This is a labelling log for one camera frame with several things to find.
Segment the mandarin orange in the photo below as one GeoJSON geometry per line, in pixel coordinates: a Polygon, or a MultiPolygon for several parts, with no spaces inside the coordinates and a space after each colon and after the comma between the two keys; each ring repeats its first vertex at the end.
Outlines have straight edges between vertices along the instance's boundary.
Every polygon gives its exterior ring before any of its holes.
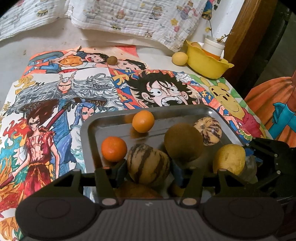
{"type": "Polygon", "coordinates": [[[103,157],[111,162],[121,161],[128,151],[126,143],[119,137],[107,137],[101,145],[103,157]]]}
{"type": "Polygon", "coordinates": [[[148,132],[154,125],[154,116],[148,110],[141,110],[133,117],[132,126],[139,133],[148,132]]]}

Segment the dried flower stem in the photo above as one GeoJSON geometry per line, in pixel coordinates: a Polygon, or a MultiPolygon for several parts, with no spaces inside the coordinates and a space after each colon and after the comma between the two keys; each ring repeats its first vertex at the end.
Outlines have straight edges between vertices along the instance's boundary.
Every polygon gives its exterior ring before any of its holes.
{"type": "Polygon", "coordinates": [[[221,38],[219,38],[219,39],[216,39],[217,40],[217,42],[221,42],[223,39],[225,39],[226,37],[228,37],[229,35],[232,35],[232,32],[230,32],[229,34],[224,34],[224,36],[221,36],[221,38]]]}
{"type": "Polygon", "coordinates": [[[213,37],[212,24],[211,24],[211,21],[210,21],[210,20],[209,20],[209,22],[210,22],[210,26],[211,26],[211,35],[212,35],[212,37],[213,37]]]}

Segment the red-haired character drawing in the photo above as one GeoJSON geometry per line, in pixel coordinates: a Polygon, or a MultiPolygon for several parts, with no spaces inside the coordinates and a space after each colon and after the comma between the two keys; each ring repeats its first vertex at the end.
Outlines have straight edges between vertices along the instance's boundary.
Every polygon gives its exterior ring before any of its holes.
{"type": "Polygon", "coordinates": [[[30,131],[25,143],[27,157],[24,162],[10,174],[13,178],[27,165],[28,172],[24,181],[24,198],[30,196],[51,182],[49,170],[52,154],[55,157],[55,176],[59,176],[59,153],[53,142],[54,132],[45,129],[45,123],[53,114],[52,109],[39,107],[27,115],[30,131]]]}

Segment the metal tray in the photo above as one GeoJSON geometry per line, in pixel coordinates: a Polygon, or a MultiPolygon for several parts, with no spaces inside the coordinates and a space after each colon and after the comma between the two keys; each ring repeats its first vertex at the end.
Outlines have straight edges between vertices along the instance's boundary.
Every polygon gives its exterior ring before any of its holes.
{"type": "MultiPolygon", "coordinates": [[[[94,172],[96,168],[102,166],[113,165],[113,163],[106,161],[101,154],[102,141],[109,136],[122,138],[126,142],[128,150],[136,143],[145,143],[156,149],[164,150],[164,134],[172,125],[180,122],[193,125],[200,118],[207,116],[214,117],[218,120],[222,127],[222,138],[213,146],[205,146],[202,155],[198,159],[188,163],[188,167],[205,165],[211,171],[214,155],[220,147],[230,143],[243,146],[237,134],[231,129],[223,117],[215,109],[207,105],[149,108],[149,111],[154,115],[155,123],[152,129],[145,134],[136,132],[131,125],[133,116],[141,110],[98,113],[83,123],[80,135],[87,172],[94,172]]],[[[257,166],[254,158],[246,157],[244,170],[239,176],[245,181],[251,181],[255,177],[256,172],[257,166]]],[[[166,189],[172,181],[173,176],[170,174],[164,186],[158,190],[161,195],[167,196],[166,189]]]]}

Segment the yellow lemon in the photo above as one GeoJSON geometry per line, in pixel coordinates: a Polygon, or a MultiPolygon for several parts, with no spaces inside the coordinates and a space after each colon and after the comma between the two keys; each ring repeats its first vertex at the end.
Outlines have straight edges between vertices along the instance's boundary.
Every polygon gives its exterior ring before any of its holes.
{"type": "Polygon", "coordinates": [[[187,63],[188,56],[184,52],[174,53],[172,56],[172,62],[175,65],[181,66],[187,63]]]}

